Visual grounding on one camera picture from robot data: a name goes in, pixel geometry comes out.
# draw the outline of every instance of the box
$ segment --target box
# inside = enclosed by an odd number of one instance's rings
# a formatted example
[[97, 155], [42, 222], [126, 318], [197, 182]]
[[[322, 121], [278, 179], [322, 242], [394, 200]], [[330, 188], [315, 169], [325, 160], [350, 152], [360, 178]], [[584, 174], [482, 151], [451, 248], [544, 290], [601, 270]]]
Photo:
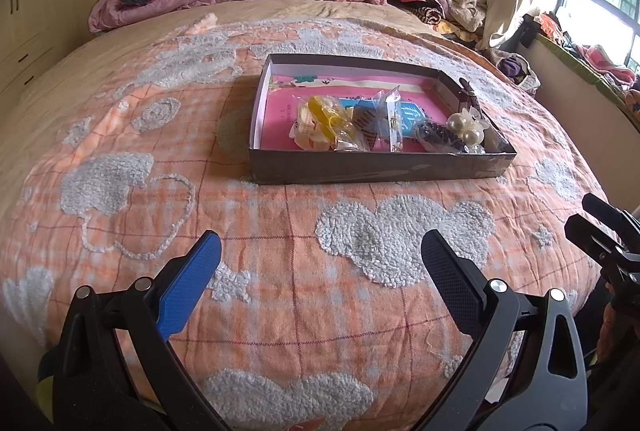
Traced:
[[[272, 77], [279, 80], [279, 76], [297, 77], [273, 85]], [[348, 56], [268, 56], [251, 122], [249, 157], [254, 180], [258, 184], [453, 180], [497, 177], [509, 167], [516, 151], [491, 119], [487, 119], [491, 127], [484, 132], [486, 154], [426, 153], [413, 140], [405, 141], [401, 153], [304, 151], [289, 139], [298, 97], [370, 97], [373, 91], [396, 84], [401, 85], [403, 101], [419, 104], [436, 122], [446, 122], [451, 113], [471, 105], [471, 94], [440, 70]]]

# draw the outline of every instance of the gray cardboard box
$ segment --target gray cardboard box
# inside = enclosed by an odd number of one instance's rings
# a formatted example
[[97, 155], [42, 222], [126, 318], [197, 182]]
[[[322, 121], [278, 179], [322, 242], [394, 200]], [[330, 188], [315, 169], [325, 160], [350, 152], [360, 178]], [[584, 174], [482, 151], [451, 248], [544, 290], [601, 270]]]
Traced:
[[412, 182], [490, 178], [504, 173], [516, 150], [498, 130], [484, 132], [486, 154], [385, 153], [381, 151], [265, 150], [260, 147], [262, 119], [271, 76], [327, 74], [349, 77], [374, 71], [378, 76], [413, 76], [436, 80], [437, 93], [452, 112], [470, 106], [471, 96], [440, 70], [376, 59], [317, 54], [271, 54], [262, 69], [255, 97], [249, 157], [258, 184], [322, 184], [348, 182]]

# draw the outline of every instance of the green cloth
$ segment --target green cloth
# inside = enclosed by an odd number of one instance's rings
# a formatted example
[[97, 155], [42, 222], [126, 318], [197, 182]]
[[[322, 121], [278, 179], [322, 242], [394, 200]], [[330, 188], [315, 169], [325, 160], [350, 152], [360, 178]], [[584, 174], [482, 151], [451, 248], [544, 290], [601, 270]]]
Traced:
[[615, 104], [640, 133], [640, 121], [635, 118], [631, 110], [626, 106], [625, 98], [617, 88], [607, 83], [602, 77], [600, 77], [600, 74], [594, 72], [587, 63], [580, 59], [576, 59], [564, 48], [556, 45], [549, 38], [542, 36], [542, 34], [538, 34], [536, 39], [542, 43], [549, 52], [560, 59], [562, 63], [564, 63], [564, 65], [574, 74], [578, 75], [578, 77], [586, 83], [595, 86], [602, 95]]

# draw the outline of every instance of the metal bolt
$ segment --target metal bolt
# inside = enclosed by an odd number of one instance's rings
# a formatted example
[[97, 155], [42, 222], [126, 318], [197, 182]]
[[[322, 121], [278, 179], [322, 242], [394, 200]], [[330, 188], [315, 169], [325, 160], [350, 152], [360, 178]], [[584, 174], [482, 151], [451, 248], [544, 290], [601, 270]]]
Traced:
[[564, 300], [564, 293], [559, 288], [552, 288], [550, 292], [550, 296], [556, 301]]
[[78, 299], [84, 299], [89, 294], [91, 294], [91, 289], [86, 285], [82, 285], [78, 290], [76, 290], [76, 297]]
[[144, 292], [145, 290], [149, 290], [151, 287], [151, 278], [150, 277], [140, 277], [136, 280], [134, 286], [136, 290], [139, 292]]
[[496, 292], [507, 292], [507, 284], [501, 279], [492, 279], [489, 286]]

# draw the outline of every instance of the mattress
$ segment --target mattress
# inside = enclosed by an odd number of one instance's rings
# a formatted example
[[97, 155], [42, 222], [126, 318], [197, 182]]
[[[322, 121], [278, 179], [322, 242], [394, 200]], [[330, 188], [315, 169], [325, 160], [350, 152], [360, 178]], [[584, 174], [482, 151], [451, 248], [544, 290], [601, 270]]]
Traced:
[[[188, 31], [210, 12], [216, 26]], [[563, 288], [575, 312], [599, 271], [563, 224], [584, 193], [604, 198], [544, 108], [426, 29], [393, 7], [261, 0], [174, 12], [79, 48], [2, 127], [4, 309], [47, 347], [78, 286], [126, 288], [213, 229], [221, 266], [170, 342], [226, 421], [409, 426], [470, 346], [420, 268], [422, 234], [439, 229], [485, 276], [518, 291]], [[497, 179], [255, 185], [249, 120], [264, 58], [277, 52], [386, 58], [464, 77], [518, 156]], [[518, 346], [516, 337], [501, 375]], [[153, 397], [126, 339], [123, 348]]]

